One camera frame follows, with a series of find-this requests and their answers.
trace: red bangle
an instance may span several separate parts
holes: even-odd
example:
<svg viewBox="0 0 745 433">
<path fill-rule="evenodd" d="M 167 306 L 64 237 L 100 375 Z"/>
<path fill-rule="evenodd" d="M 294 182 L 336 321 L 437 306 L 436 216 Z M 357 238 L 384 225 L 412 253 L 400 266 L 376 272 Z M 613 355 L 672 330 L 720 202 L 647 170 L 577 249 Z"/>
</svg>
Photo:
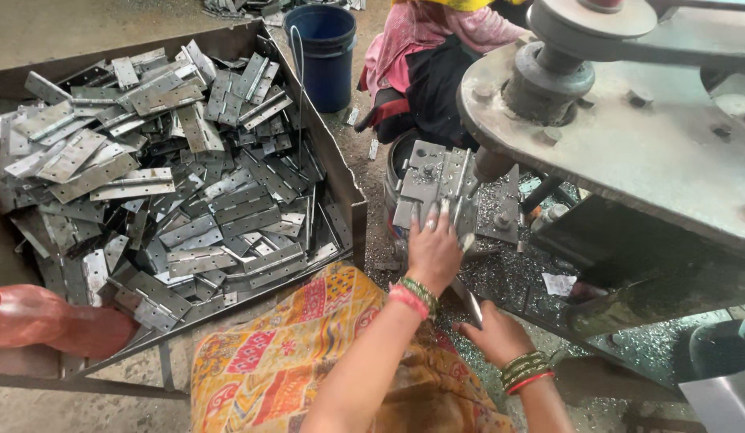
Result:
<svg viewBox="0 0 745 433">
<path fill-rule="evenodd" d="M 531 378 L 524 379 L 523 381 L 519 382 L 518 384 L 514 385 L 510 390 L 506 391 L 506 394 L 512 395 L 514 394 L 514 391 L 518 391 L 521 387 L 527 385 L 530 382 L 533 382 L 535 380 L 538 380 L 540 378 L 545 378 L 546 376 L 554 377 L 554 371 L 546 371 L 545 373 L 537 374 Z"/>
<path fill-rule="evenodd" d="M 420 314 L 422 320 L 428 319 L 428 307 L 425 306 L 425 302 L 402 284 L 388 284 L 388 300 L 398 300 L 407 304 Z"/>
</svg>

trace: yellow headscarf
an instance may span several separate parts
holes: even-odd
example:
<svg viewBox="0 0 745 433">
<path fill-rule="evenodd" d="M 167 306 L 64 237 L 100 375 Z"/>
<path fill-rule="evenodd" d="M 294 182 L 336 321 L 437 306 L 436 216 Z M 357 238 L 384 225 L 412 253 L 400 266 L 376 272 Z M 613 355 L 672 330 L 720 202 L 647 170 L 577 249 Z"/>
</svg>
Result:
<svg viewBox="0 0 745 433">
<path fill-rule="evenodd" d="M 410 0 L 391 0 L 391 5 L 394 5 L 395 3 L 404 3 L 408 2 Z M 493 3 L 494 0 L 428 0 L 429 2 L 439 3 L 441 5 L 449 6 L 450 8 L 453 8 L 456 11 L 460 12 L 474 12 L 476 10 L 479 10 L 483 8 L 486 5 L 489 5 L 490 3 Z M 506 2 L 511 3 L 512 5 L 521 5 L 525 2 L 525 0 L 505 0 Z"/>
</svg>

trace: person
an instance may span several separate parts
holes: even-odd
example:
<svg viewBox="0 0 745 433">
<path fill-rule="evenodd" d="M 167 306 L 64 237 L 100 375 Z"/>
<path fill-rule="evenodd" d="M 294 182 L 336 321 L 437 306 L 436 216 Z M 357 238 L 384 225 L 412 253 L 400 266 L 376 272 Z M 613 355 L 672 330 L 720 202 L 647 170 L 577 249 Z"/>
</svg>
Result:
<svg viewBox="0 0 745 433">
<path fill-rule="evenodd" d="M 358 89 L 370 93 L 371 110 L 356 130 L 372 126 L 380 143 L 391 143 L 415 128 L 424 140 L 476 151 L 455 99 L 463 74 L 478 58 L 472 53 L 487 53 L 529 32 L 493 10 L 519 20 L 527 5 L 491 1 L 394 0 L 383 33 L 365 55 Z"/>
<path fill-rule="evenodd" d="M 462 260 L 446 207 L 432 206 L 423 228 L 413 218 L 405 283 L 387 300 L 362 271 L 333 263 L 271 312 L 207 336 L 192 369 L 193 431 L 513 431 L 425 320 Z M 482 310 L 483 330 L 453 326 L 504 378 L 519 376 L 504 384 L 531 433 L 573 432 L 548 360 L 516 320 L 490 301 Z"/>
</svg>

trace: woman's hand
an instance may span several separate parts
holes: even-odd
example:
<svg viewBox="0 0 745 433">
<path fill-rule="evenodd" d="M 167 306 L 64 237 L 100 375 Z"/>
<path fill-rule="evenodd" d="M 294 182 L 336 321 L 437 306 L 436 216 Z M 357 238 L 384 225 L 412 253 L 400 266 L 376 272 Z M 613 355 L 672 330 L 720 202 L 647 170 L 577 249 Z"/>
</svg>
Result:
<svg viewBox="0 0 745 433">
<path fill-rule="evenodd" d="M 508 314 L 498 311 L 492 300 L 482 302 L 482 328 L 467 323 L 454 323 L 452 328 L 470 339 L 497 368 L 535 350 L 521 324 Z"/>
<path fill-rule="evenodd" d="M 441 211 L 434 202 L 425 221 L 421 230 L 420 206 L 414 206 L 406 277 L 423 284 L 439 297 L 458 273 L 463 259 L 455 228 L 450 223 L 450 201 L 442 200 Z"/>
</svg>

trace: orange plastic bottle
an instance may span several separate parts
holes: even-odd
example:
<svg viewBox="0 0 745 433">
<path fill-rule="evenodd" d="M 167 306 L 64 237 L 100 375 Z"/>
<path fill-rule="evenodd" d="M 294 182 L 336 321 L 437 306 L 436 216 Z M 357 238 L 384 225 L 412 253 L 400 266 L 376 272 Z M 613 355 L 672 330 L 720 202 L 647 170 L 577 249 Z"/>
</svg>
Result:
<svg viewBox="0 0 745 433">
<path fill-rule="evenodd" d="M 0 287 L 0 348 L 43 343 L 65 353 L 105 359 L 124 348 L 137 328 L 117 310 L 73 306 L 43 287 Z"/>
</svg>

